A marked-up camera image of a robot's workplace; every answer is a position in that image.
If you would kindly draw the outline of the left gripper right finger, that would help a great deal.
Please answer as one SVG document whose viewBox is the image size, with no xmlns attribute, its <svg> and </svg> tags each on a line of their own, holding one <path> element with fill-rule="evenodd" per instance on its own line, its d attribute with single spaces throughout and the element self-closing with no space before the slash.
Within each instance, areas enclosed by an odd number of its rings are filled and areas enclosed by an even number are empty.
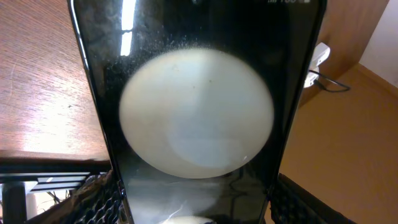
<svg viewBox="0 0 398 224">
<path fill-rule="evenodd" d="M 355 224 L 284 174 L 279 174 L 269 201 L 274 223 Z"/>
</svg>

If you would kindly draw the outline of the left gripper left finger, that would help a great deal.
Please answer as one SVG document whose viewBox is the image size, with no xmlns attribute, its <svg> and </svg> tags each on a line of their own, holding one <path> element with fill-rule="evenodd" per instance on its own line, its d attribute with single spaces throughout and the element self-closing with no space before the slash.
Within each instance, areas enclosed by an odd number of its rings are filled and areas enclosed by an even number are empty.
<svg viewBox="0 0 398 224">
<path fill-rule="evenodd" d="M 109 171 L 93 175 L 70 197 L 27 220 L 26 224 L 127 223 L 118 185 Z"/>
</svg>

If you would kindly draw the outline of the black Samsung flip smartphone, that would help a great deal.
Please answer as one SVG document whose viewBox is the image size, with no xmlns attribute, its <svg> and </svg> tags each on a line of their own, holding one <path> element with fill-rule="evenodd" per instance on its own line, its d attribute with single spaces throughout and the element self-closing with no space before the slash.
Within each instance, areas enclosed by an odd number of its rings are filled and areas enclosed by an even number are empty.
<svg viewBox="0 0 398 224">
<path fill-rule="evenodd" d="M 130 223 L 263 223 L 327 2 L 69 0 Z"/>
</svg>

